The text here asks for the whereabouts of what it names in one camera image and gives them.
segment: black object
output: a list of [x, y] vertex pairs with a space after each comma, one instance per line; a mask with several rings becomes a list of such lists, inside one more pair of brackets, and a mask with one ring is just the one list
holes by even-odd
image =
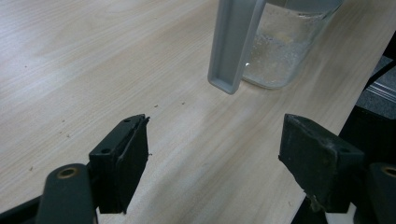
[[396, 121], [357, 106], [339, 137], [286, 115], [279, 158], [307, 194], [292, 223], [326, 223], [324, 211], [344, 213], [349, 202], [355, 223], [396, 223], [395, 151]]
[[149, 157], [149, 118], [124, 119], [90, 153], [90, 162], [49, 174], [43, 195], [0, 214], [0, 223], [97, 223], [102, 214], [124, 212]]

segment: wood grain surface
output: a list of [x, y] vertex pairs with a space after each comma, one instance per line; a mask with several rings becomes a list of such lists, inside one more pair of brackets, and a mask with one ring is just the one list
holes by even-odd
[[285, 113], [339, 133], [396, 27], [396, 1], [346, 0], [289, 86], [206, 80], [218, 1], [0, 3], [0, 212], [124, 118], [150, 116], [128, 214], [100, 223], [290, 223], [303, 191], [277, 159]]

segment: gray plastic handle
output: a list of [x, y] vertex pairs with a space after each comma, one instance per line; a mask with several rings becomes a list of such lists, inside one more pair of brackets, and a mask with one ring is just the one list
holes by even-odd
[[266, 0], [219, 0], [208, 81], [234, 94], [238, 90]]

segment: glass pitcher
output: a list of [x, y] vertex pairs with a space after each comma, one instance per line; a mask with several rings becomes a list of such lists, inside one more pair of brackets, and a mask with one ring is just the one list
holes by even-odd
[[208, 80], [233, 94], [241, 78], [289, 84], [343, 0], [220, 0]]

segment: wooden table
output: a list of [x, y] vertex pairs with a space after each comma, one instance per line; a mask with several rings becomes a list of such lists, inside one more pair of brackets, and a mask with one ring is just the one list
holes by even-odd
[[303, 191], [277, 159], [285, 113], [339, 133], [396, 27], [396, 1], [346, 0], [288, 87], [206, 81], [215, 0], [2, 1], [0, 212], [145, 113], [148, 165], [101, 223], [289, 223]]

